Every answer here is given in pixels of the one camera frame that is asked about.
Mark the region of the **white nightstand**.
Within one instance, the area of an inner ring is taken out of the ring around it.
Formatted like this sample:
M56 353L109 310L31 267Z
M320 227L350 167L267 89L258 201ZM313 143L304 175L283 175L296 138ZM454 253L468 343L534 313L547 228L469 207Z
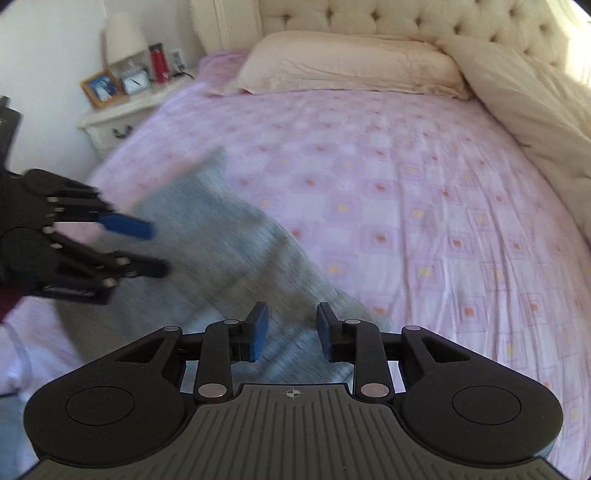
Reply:
M154 83L139 94L116 100L102 109L88 111L79 119L77 128L87 134L100 159L104 160L153 110L195 78L197 68L177 74L166 84Z

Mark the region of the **red water bottle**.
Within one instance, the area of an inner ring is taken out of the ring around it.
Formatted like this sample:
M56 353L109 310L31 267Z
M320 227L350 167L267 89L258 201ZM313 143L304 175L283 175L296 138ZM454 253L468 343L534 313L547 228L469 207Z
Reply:
M148 47L150 60L152 63L154 79L158 84L164 84L169 81L169 69L167 66L165 53L161 43L152 44Z

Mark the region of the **cream tufted headboard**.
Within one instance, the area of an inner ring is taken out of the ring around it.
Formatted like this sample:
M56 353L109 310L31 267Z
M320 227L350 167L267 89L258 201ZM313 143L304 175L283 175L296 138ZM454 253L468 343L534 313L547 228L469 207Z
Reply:
M249 50L267 35L295 30L430 43L460 35L560 69L573 62L576 21L566 1L197 0L189 7L208 54Z

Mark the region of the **pink patterned bed sheet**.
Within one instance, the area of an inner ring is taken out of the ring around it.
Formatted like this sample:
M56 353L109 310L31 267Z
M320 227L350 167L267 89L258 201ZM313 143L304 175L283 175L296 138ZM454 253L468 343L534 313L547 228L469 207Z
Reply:
M211 96L243 62L205 58L91 184L128 207L223 148L233 199L374 319L423 325L550 388L565 412L552 462L587 478L590 251L519 144L477 100Z

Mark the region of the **wooden photo frame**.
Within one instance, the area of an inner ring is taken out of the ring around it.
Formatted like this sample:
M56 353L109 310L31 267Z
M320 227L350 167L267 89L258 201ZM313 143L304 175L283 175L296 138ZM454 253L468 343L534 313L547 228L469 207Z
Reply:
M120 81L105 69L80 83L82 90L95 108L103 108L125 96Z

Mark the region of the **small desk clock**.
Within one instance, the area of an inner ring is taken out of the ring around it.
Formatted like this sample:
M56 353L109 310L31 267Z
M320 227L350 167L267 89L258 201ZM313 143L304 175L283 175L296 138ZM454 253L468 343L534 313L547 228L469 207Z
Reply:
M120 77L126 95L132 96L150 87L148 72L138 66L124 70Z

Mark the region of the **cream pillow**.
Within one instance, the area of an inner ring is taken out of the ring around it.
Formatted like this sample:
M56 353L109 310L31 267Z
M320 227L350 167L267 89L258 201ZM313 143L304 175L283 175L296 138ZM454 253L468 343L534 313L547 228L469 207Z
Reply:
M209 93L230 96L348 90L473 97L457 63L430 43L283 31L256 44L238 74Z

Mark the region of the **grey knit pants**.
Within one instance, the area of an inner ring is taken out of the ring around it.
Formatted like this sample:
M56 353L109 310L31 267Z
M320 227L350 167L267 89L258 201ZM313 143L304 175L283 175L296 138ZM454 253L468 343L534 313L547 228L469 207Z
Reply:
M322 354L315 311L327 302L342 319L377 315L332 285L276 220L233 194L225 167L224 152L215 150L138 202L132 213L155 225L152 240L68 228L70 238L98 251L151 256L170 268L162 279L123 281L105 306L57 302L69 340L90 362L161 327L198 333L245 318L263 302L270 309L263 353L235 366L235 383L348 383L352 367Z

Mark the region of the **white table lamp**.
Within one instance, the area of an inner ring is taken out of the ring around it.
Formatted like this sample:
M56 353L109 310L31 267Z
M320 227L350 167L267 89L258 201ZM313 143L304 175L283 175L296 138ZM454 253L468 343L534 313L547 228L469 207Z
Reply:
M128 12L119 12L107 20L105 30L106 64L113 66L148 49L139 25Z

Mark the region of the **cream duvet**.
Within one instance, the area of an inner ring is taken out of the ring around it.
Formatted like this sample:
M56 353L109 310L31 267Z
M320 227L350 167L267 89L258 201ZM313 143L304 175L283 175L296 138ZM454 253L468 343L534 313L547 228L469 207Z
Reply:
M490 113L521 145L590 236L590 88L506 46L444 37L437 45L458 64Z

